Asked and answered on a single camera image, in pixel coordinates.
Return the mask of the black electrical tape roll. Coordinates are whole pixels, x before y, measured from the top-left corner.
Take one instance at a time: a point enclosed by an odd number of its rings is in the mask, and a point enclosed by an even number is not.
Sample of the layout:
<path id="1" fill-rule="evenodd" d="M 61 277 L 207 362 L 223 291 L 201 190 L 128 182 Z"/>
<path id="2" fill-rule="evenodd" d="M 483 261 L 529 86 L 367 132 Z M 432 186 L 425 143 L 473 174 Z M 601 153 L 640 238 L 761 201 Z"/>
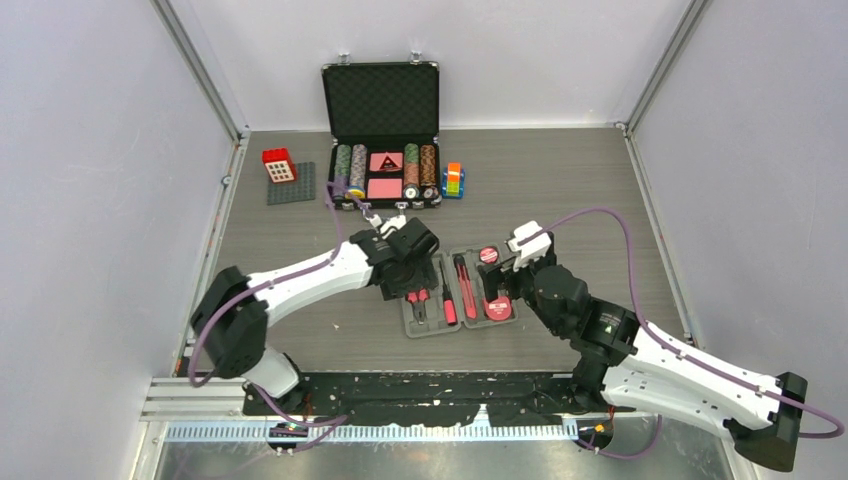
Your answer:
<path id="1" fill-rule="evenodd" d="M 495 264 L 498 262 L 499 256 L 499 251 L 495 246 L 485 246 L 478 253 L 479 261 L 483 264 Z"/>

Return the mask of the red black pliers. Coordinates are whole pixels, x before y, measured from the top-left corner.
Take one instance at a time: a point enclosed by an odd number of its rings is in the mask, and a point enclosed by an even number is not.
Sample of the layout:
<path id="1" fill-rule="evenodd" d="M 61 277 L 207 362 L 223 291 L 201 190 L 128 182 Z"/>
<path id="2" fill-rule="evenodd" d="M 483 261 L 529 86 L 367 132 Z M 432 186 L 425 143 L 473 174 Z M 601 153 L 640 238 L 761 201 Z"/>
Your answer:
<path id="1" fill-rule="evenodd" d="M 419 325 L 423 325 L 425 320 L 427 319 L 425 304 L 426 301 L 429 299 L 429 290 L 424 288 L 417 291 L 409 292 L 406 295 L 405 299 L 411 306 L 413 319 Z"/>

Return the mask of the red black utility knife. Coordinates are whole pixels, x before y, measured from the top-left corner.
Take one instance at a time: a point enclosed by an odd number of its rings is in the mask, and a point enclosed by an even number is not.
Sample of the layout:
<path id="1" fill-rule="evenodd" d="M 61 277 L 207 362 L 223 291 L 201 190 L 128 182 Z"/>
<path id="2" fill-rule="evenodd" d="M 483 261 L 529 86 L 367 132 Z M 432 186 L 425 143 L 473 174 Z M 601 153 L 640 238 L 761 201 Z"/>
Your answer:
<path id="1" fill-rule="evenodd" d="M 476 302 L 465 259 L 462 255 L 454 255 L 453 263 L 457 271 L 466 318 L 475 320 L 477 318 Z"/>

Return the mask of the red tape measure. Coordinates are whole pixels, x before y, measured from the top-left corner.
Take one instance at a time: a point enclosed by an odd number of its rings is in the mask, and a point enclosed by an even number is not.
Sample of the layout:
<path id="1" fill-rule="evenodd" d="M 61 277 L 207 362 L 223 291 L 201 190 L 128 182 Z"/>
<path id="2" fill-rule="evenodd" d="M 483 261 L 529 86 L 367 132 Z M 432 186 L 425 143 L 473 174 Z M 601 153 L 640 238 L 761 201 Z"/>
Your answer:
<path id="1" fill-rule="evenodd" d="M 484 317 L 493 322 L 505 322 L 513 318 L 512 302 L 507 296 L 483 301 Z"/>

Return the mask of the grey plastic tool case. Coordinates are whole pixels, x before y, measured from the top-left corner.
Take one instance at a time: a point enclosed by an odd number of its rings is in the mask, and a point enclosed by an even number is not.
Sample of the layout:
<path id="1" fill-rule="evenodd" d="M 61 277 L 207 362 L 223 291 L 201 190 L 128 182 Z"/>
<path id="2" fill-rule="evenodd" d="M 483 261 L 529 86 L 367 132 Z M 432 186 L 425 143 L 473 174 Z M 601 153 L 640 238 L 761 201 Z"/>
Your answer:
<path id="1" fill-rule="evenodd" d="M 450 251 L 438 251 L 433 255 L 433 264 L 437 274 L 438 285 L 429 290 L 429 299 L 426 301 L 427 319 L 423 325 L 419 325 L 412 316 L 412 309 L 406 299 L 400 302 L 402 312 L 402 323 L 405 328 L 405 333 L 409 338 L 417 339 L 424 337 L 432 337 L 440 334 L 448 334 L 459 331 L 461 328 L 481 329 L 494 327 L 497 325 L 512 323 L 517 320 L 518 312 L 516 304 L 512 302 L 513 318 L 505 322 L 493 322 L 484 317 L 483 312 L 483 286 L 478 274 L 478 267 L 482 265 L 478 258 L 479 251 L 485 246 L 495 246 L 499 251 L 498 262 L 506 258 L 506 250 L 495 244 L 484 244 L 481 246 L 463 247 Z M 460 284 L 457 277 L 457 271 L 453 263 L 454 255 L 462 255 L 465 259 L 467 269 L 470 275 L 470 280 L 473 288 L 473 295 L 476 302 L 477 318 L 475 320 L 467 319 L 463 307 Z M 453 300 L 456 307 L 458 324 L 449 326 L 444 318 L 443 303 L 442 303 L 442 283 L 439 271 L 439 263 L 445 262 L 447 280 L 450 285 Z"/>

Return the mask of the red handled screwdriver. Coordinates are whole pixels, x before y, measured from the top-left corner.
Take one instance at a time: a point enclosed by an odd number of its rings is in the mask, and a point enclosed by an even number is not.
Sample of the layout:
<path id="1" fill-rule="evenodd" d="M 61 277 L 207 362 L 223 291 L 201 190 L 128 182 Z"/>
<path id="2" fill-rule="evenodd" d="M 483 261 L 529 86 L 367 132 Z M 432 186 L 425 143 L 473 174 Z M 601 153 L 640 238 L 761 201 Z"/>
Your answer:
<path id="1" fill-rule="evenodd" d="M 441 261 L 439 263 L 439 271 L 442 283 L 442 303 L 444 318 L 449 326 L 456 326 L 458 324 L 456 307 L 453 300 L 452 292 L 450 290 L 450 285 L 447 280 L 446 266 L 444 261 Z"/>

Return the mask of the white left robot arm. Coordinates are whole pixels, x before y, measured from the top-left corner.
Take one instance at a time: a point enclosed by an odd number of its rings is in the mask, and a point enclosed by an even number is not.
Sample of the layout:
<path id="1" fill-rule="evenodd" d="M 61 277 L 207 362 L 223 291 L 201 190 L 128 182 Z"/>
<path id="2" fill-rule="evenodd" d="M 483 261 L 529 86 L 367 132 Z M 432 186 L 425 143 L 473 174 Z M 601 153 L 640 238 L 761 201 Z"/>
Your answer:
<path id="1" fill-rule="evenodd" d="M 418 218 L 378 220 L 330 251 L 276 270 L 218 272 L 190 317 L 195 350 L 205 352 L 221 379 L 259 386 L 280 412 L 298 412 L 307 398 L 300 371 L 267 343 L 271 327 L 331 296 L 376 286 L 384 300 L 436 286 L 438 237 Z"/>

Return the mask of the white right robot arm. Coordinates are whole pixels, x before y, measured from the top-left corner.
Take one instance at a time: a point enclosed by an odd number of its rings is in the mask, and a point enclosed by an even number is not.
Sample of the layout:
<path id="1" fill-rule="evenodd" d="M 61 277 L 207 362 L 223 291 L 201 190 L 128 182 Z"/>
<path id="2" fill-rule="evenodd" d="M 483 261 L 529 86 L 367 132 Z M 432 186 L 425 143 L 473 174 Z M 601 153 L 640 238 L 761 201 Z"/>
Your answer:
<path id="1" fill-rule="evenodd" d="M 696 352 L 634 311 L 589 293 L 553 254 L 514 270 L 482 265 L 488 300 L 523 301 L 552 335 L 580 355 L 567 399 L 583 410 L 651 412 L 729 439 L 745 459 L 778 472 L 794 468 L 807 382 L 785 372 L 747 372 Z"/>

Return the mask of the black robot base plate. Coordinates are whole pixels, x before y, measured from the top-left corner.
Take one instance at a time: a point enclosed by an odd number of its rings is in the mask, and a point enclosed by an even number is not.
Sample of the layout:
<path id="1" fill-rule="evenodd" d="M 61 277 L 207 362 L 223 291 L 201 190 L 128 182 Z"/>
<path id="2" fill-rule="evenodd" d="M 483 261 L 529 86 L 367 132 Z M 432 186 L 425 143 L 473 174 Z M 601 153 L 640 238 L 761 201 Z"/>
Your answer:
<path id="1" fill-rule="evenodd" d="M 276 406 L 307 421 L 354 426 L 553 425 L 557 416 L 609 416 L 612 407 L 578 393 L 559 372 L 307 372 Z"/>

